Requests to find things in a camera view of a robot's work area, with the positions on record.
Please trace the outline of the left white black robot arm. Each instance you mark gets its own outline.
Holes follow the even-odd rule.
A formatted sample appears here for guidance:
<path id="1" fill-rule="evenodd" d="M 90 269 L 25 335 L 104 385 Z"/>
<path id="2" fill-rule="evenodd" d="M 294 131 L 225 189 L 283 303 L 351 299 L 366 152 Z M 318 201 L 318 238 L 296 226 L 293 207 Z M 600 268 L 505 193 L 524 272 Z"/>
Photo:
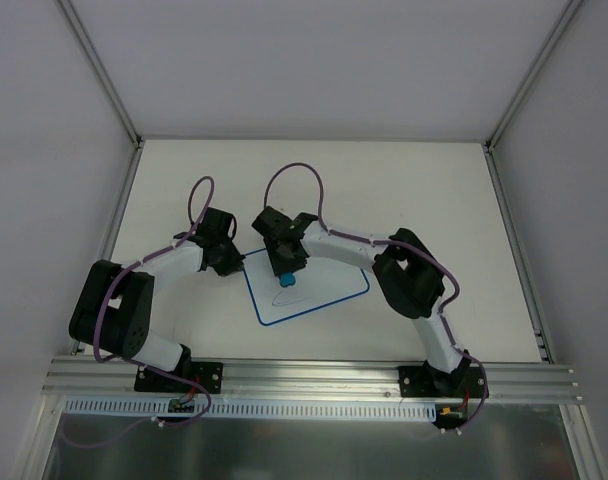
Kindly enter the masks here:
<path id="1" fill-rule="evenodd" d="M 233 243 L 233 214 L 206 209 L 195 230 L 174 236 L 172 244 L 131 271 L 108 260 L 95 262 L 88 273 L 69 322 L 72 339 L 142 366 L 135 380 L 138 392 L 187 393 L 200 384 L 219 391 L 219 363 L 199 363 L 188 346 L 151 330 L 153 298 L 163 289 L 198 273 L 213 270 L 226 277 L 243 270 L 245 256 Z"/>

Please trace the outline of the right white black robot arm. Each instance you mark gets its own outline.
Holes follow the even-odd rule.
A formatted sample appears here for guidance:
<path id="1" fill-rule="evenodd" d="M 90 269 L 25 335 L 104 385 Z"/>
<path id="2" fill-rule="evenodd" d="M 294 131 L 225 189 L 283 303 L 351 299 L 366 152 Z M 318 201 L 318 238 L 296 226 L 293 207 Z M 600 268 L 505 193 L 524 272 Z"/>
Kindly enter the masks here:
<path id="1" fill-rule="evenodd" d="M 291 219 L 265 207 L 252 223 L 262 237 L 275 277 L 282 287 L 295 284 L 295 273 L 310 258 L 322 258 L 372 273 L 389 305 L 413 321 L 426 352 L 409 385 L 422 395 L 453 397 L 467 382 L 471 360 L 457 346 L 443 317 L 444 279 L 451 274 L 410 230 L 400 228 L 386 238 L 346 233 L 326 226 L 321 218 L 300 213 Z"/>

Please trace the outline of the blue foam whiteboard eraser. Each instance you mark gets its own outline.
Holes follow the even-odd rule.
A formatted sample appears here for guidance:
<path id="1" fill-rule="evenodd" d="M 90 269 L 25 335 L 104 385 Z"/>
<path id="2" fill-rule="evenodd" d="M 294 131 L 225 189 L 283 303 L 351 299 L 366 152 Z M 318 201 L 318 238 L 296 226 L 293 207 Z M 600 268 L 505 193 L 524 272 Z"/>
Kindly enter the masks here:
<path id="1" fill-rule="evenodd" d="M 278 276 L 278 283 L 282 288 L 288 288 L 296 284 L 296 277 L 293 273 L 283 273 Z"/>

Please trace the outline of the blue-framed small whiteboard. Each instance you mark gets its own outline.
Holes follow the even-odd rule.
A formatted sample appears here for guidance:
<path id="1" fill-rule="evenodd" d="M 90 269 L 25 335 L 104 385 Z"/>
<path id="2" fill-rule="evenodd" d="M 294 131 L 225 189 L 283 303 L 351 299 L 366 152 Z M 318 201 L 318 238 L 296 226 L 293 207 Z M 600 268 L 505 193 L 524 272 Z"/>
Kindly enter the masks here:
<path id="1" fill-rule="evenodd" d="M 244 276 L 260 325 L 268 327 L 352 300 L 369 292 L 366 273 L 334 260 L 312 258 L 293 273 L 296 284 L 282 288 L 273 274 L 267 251 L 246 255 Z"/>

